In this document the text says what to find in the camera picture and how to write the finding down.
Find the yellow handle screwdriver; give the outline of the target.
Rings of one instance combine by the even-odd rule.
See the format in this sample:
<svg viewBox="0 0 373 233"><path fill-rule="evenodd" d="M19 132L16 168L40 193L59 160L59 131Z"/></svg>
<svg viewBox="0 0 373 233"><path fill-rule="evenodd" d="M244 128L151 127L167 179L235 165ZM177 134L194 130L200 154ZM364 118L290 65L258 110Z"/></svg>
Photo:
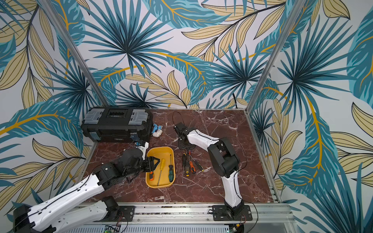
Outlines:
<svg viewBox="0 0 373 233"><path fill-rule="evenodd" d="M164 158L162 158L162 160L161 160L161 165L160 165L160 172L159 172L159 177L158 177L157 185L159 185L159 183L160 183L160 179L161 179L162 171L163 171L163 169L164 169L164 167L165 167L165 162L166 162L166 160L165 160Z"/></svg>

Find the yellow plastic storage box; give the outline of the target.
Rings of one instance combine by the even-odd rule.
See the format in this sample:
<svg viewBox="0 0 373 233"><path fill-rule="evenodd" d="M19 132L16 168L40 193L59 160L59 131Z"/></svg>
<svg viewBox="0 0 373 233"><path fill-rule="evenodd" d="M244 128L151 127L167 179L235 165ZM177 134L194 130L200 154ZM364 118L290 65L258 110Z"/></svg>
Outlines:
<svg viewBox="0 0 373 233"><path fill-rule="evenodd" d="M170 183L168 175L169 175L169 164L170 164L170 155L173 156L173 166L174 166L174 180L173 182ZM149 172L146 173L145 179L146 179L146 184L150 188L165 188L165 187L170 187L174 182L176 178L176 172L175 172L175 161L174 161L174 151L171 147L156 147L152 148L147 152L146 157L148 156L154 156L156 158L160 159L160 163L155 169L154 173L154 180L150 181L149 180ZM161 160L164 158L166 160L165 162L165 167L162 171L161 179L159 185L157 185L158 182L158 177L159 177L159 172L160 172L160 165L161 165Z"/></svg>

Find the green black screwdriver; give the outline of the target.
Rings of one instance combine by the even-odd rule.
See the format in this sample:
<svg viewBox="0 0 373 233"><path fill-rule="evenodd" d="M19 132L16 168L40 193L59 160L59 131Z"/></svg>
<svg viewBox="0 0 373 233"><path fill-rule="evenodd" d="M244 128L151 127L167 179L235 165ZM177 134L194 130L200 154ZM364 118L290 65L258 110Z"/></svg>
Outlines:
<svg viewBox="0 0 373 233"><path fill-rule="evenodd" d="M173 180L174 180L174 170L173 169L174 169L174 166L173 166L173 156L170 155L169 175L168 175L170 183L173 182Z"/></svg>

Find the black yellow-capped screwdriver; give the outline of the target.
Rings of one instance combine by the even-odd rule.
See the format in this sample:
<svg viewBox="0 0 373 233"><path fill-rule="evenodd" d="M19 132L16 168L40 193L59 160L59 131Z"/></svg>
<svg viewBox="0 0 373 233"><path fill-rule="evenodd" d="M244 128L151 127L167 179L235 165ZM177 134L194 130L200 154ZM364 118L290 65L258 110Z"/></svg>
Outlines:
<svg viewBox="0 0 373 233"><path fill-rule="evenodd" d="M184 153L184 154L182 155L182 168L183 168L183 171L182 171L182 183L184 183L184 174L185 174L185 167L186 167L186 160L187 160L186 157L187 157L187 156L186 156L186 154Z"/></svg>

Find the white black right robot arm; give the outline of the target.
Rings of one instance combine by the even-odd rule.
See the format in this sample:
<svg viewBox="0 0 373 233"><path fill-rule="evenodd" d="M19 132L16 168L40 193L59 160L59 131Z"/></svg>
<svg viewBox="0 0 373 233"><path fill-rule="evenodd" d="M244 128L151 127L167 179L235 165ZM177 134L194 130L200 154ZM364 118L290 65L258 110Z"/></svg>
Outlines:
<svg viewBox="0 0 373 233"><path fill-rule="evenodd" d="M238 182L239 157L227 138L208 136L198 129L188 128L183 123L174 126L179 148L184 150L199 147L208 152L214 171L221 177L224 188L224 204L214 205L209 211L215 221L251 221L252 212L244 204Z"/></svg>

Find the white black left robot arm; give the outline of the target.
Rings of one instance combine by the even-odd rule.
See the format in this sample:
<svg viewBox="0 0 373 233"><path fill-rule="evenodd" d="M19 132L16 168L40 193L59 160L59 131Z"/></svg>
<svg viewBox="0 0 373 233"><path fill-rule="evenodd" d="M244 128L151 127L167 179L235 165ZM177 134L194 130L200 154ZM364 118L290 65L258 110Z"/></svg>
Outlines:
<svg viewBox="0 0 373 233"><path fill-rule="evenodd" d="M135 179L142 172L153 172L160 159L147 157L142 148L124 150L117 159L98 165L85 179L59 195L13 212L14 233L62 233L94 221L121 219L124 214L115 199L105 197L90 206L75 207L109 188Z"/></svg>

